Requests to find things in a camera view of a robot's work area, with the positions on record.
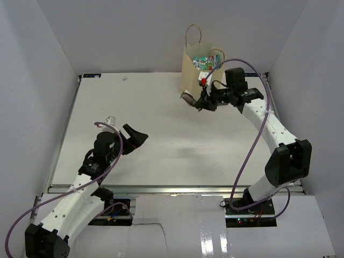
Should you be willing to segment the brown chocolate bar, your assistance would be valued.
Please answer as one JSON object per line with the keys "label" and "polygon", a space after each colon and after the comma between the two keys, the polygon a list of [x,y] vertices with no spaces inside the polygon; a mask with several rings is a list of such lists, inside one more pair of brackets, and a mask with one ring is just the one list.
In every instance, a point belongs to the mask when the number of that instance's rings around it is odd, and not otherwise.
{"label": "brown chocolate bar", "polygon": [[190,106],[195,106],[197,103],[194,97],[187,90],[180,95],[180,99],[184,100]]}

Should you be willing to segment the teal Fox's candy bag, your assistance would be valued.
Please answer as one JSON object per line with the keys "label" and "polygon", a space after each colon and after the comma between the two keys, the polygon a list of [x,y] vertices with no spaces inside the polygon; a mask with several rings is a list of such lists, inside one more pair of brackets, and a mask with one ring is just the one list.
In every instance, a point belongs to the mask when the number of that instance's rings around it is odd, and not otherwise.
{"label": "teal Fox's candy bag", "polygon": [[214,70],[219,64],[220,55],[209,55],[205,58],[205,70]]}

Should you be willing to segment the green snack packet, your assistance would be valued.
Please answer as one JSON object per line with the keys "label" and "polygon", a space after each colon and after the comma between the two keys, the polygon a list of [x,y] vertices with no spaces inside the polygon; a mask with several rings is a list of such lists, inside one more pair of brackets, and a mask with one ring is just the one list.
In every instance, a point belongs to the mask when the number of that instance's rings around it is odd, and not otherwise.
{"label": "green snack packet", "polygon": [[201,58],[193,58],[192,63],[195,66],[195,68],[199,70],[208,70],[209,68],[207,56]]}

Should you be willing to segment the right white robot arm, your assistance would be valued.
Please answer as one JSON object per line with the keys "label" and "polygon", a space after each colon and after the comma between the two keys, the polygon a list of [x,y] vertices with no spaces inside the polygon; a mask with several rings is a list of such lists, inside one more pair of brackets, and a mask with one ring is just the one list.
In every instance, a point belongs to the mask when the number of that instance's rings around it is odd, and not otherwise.
{"label": "right white robot arm", "polygon": [[265,165],[264,175],[245,189],[238,201],[230,200],[232,210],[245,210],[256,214],[262,203],[290,183],[309,174],[312,146],[308,140],[300,140],[290,133],[270,109],[270,99],[257,88],[249,88],[242,68],[225,71],[226,82],[215,87],[210,73],[201,72],[202,87],[195,108],[215,111],[220,105],[230,104],[237,108],[257,129],[257,138],[263,138],[271,156]]}

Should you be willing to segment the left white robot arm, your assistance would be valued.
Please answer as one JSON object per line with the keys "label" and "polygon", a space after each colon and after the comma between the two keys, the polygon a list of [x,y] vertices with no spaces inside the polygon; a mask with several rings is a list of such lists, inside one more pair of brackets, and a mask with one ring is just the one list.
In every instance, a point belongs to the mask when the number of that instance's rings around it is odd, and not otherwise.
{"label": "left white robot arm", "polygon": [[80,232],[95,218],[109,214],[117,205],[113,192],[101,186],[122,155],[139,148],[148,135],[138,132],[128,124],[123,129],[129,137],[113,126],[97,134],[77,176],[65,194],[55,197],[58,201],[52,211],[38,224],[30,224],[25,231],[27,257],[68,257],[70,248]]}

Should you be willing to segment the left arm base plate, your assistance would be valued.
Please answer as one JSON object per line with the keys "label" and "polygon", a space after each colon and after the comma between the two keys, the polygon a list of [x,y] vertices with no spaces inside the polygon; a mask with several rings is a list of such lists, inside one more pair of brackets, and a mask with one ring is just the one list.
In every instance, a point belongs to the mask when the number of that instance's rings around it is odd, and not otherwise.
{"label": "left arm base plate", "polygon": [[132,219],[127,208],[123,204],[117,204],[106,210],[101,216],[92,220],[93,226],[131,226]]}

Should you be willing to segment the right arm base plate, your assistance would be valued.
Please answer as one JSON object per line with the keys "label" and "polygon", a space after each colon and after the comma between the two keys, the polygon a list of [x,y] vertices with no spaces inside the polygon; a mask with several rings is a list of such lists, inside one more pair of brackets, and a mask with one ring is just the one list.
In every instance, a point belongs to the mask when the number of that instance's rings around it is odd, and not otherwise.
{"label": "right arm base plate", "polygon": [[230,199],[220,202],[225,210],[227,228],[276,227],[275,209],[272,200],[268,200],[255,207],[236,211],[230,208]]}

